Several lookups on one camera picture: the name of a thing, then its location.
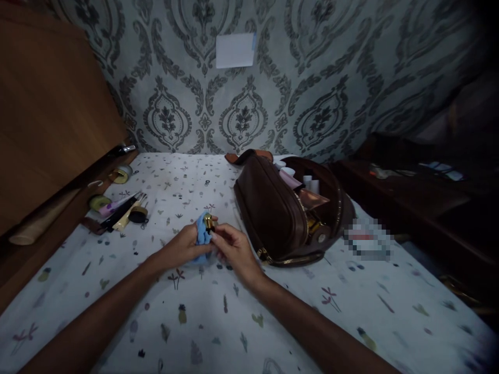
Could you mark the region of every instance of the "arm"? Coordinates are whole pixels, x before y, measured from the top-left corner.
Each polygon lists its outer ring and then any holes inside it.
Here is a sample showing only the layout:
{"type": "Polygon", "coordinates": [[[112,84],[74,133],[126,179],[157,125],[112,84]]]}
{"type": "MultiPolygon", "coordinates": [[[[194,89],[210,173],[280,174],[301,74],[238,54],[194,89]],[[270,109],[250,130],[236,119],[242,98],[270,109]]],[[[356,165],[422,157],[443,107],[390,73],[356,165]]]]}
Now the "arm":
{"type": "Polygon", "coordinates": [[[195,225],[184,227],[171,242],[67,325],[20,373],[88,373],[156,278],[211,251],[211,245],[194,245],[197,233],[195,225]]]}
{"type": "Polygon", "coordinates": [[[398,373],[349,333],[268,278],[246,235],[228,224],[212,241],[255,297],[276,317],[324,372],[398,373]]]}

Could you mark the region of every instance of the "cosmetic bag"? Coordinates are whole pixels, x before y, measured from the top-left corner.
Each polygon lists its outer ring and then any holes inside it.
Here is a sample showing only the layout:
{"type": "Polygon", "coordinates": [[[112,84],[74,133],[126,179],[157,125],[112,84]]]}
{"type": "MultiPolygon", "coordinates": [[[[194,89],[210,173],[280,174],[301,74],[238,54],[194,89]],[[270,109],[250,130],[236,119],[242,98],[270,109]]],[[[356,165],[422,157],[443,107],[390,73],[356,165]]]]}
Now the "cosmetic bag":
{"type": "Polygon", "coordinates": [[[239,158],[226,156],[229,162],[244,165],[234,192],[259,259],[282,267],[321,260],[355,217],[350,198],[325,166],[301,157],[287,157],[283,161],[295,170],[294,177],[302,181],[306,170],[312,170],[320,181],[320,195],[330,200],[306,211],[298,194],[280,177],[271,154],[261,154],[248,150],[239,158]]]}

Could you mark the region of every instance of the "hand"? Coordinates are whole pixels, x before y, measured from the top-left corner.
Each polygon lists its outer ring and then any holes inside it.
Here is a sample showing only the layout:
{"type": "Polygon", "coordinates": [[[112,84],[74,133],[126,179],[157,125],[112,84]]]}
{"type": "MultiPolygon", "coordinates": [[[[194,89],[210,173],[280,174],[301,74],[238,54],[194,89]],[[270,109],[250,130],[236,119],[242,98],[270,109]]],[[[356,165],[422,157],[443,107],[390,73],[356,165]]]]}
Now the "hand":
{"type": "Polygon", "coordinates": [[[212,242],[227,258],[238,278],[248,289],[254,289],[267,279],[256,262],[248,238],[244,233],[227,223],[215,227],[212,242]]]}
{"type": "Polygon", "coordinates": [[[195,223],[185,226],[180,232],[160,251],[162,266],[173,269],[194,260],[196,257],[209,253],[215,249],[213,244],[196,245],[198,238],[198,227],[195,223]]]}

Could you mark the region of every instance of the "gold zipper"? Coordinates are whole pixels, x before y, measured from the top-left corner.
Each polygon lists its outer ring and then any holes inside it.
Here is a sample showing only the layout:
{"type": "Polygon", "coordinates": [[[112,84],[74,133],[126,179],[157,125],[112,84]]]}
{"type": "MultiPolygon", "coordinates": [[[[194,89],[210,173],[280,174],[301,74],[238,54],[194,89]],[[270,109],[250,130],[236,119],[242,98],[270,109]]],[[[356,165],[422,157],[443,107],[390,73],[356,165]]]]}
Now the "gold zipper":
{"type": "Polygon", "coordinates": [[[293,193],[295,194],[296,198],[298,199],[298,202],[300,203],[300,207],[303,211],[303,215],[305,216],[305,227],[307,228],[307,240],[308,240],[308,219],[307,219],[307,213],[305,213],[305,207],[303,206],[303,203],[301,202],[301,199],[298,197],[298,195],[296,194],[296,192],[293,191],[293,193]]]}
{"type": "Polygon", "coordinates": [[[260,259],[262,265],[272,265],[272,264],[276,264],[276,265],[290,265],[290,264],[299,264],[299,263],[302,263],[302,262],[310,262],[314,258],[320,256],[320,254],[319,254],[319,255],[313,255],[313,256],[303,256],[303,257],[298,257],[298,258],[284,260],[284,261],[275,261],[275,260],[273,260],[270,257],[270,255],[268,254],[267,250],[264,247],[260,248],[256,252],[256,255],[260,259]]]}

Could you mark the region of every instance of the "white paper note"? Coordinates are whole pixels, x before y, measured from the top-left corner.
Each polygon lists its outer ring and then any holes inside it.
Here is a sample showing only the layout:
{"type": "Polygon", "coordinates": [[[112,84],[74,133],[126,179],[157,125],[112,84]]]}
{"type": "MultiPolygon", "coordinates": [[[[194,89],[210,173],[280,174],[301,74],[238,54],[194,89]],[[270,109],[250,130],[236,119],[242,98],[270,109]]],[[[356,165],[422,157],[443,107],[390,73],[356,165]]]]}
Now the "white paper note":
{"type": "Polygon", "coordinates": [[[256,33],[217,36],[217,69],[252,66],[256,33]]]}

